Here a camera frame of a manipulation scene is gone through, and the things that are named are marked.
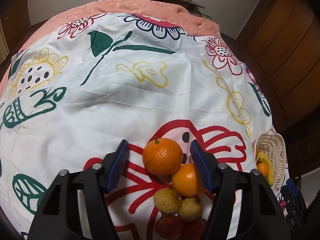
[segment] pink blanket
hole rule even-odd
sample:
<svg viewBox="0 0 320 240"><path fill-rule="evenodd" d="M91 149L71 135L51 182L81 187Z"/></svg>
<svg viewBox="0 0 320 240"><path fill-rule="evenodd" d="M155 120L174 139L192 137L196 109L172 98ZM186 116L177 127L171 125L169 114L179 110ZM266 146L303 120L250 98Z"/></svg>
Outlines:
<svg viewBox="0 0 320 240"><path fill-rule="evenodd" d="M53 16L27 40L21 50L26 49L31 44L66 23L106 12L137 13L151 16L181 26L191 36L212 35L221 39L219 26L216 23L191 15L187 9L180 5L149 0L99 0ZM10 68L8 68L0 83L0 94L2 94L7 84L9 69Z"/></svg>

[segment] plastic basket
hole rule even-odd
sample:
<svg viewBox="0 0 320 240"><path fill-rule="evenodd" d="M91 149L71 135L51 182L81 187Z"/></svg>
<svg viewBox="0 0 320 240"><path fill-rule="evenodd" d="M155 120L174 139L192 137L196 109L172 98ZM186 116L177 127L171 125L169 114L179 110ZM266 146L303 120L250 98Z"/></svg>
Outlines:
<svg viewBox="0 0 320 240"><path fill-rule="evenodd" d="M274 171L274 183L271 186L276 194L284 181L285 174L285 144L282 136L273 129L268 134L262 134L253 145L254 153L258 148L259 152L265 152L271 160Z"/></svg>

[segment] metal screw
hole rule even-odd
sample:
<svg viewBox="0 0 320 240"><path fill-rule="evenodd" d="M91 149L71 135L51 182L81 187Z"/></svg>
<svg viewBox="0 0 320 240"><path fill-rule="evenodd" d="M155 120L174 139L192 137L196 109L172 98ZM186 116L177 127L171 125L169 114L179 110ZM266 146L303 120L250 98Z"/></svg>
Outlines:
<svg viewBox="0 0 320 240"><path fill-rule="evenodd" d="M224 170L224 169L228 168L228 165L226 165L225 163L218 163L218 168L221 170Z"/></svg>
<svg viewBox="0 0 320 240"><path fill-rule="evenodd" d="M61 170L61 171L59 171L59 175L60 175L60 176L66 176L68 173L69 173L68 170Z"/></svg>
<svg viewBox="0 0 320 240"><path fill-rule="evenodd" d="M94 170L98 170L98 169L100 169L101 167L102 167L101 163L95 163L94 165L92 165L92 168L93 168Z"/></svg>
<svg viewBox="0 0 320 240"><path fill-rule="evenodd" d="M253 169L251 171L254 175L260 175L261 174L261 171L259 171L258 169Z"/></svg>

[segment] banana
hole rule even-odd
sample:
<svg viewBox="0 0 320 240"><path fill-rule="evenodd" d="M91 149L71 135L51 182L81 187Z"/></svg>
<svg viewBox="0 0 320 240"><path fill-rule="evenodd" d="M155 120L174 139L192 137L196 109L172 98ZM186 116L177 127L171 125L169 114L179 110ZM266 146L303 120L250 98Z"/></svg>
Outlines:
<svg viewBox="0 0 320 240"><path fill-rule="evenodd" d="M271 163L268 155L265 154L264 152L259 152L256 160L257 160L257 163L264 163L267 165L268 174L266 176L266 180L269 183L269 185L272 186L273 182L274 182L274 172L273 172L272 163Z"/></svg>

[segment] black dot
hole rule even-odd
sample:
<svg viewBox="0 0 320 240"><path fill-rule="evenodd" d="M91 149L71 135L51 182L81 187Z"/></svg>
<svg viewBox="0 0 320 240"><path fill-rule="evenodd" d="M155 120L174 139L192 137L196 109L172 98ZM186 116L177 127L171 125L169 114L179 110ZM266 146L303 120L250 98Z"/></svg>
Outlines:
<svg viewBox="0 0 320 240"><path fill-rule="evenodd" d="M184 141L185 143L189 142L189 133L185 132L182 134L182 141Z"/></svg>
<svg viewBox="0 0 320 240"><path fill-rule="evenodd" d="M185 164L187 162L187 155L184 153L182 158L182 164Z"/></svg>

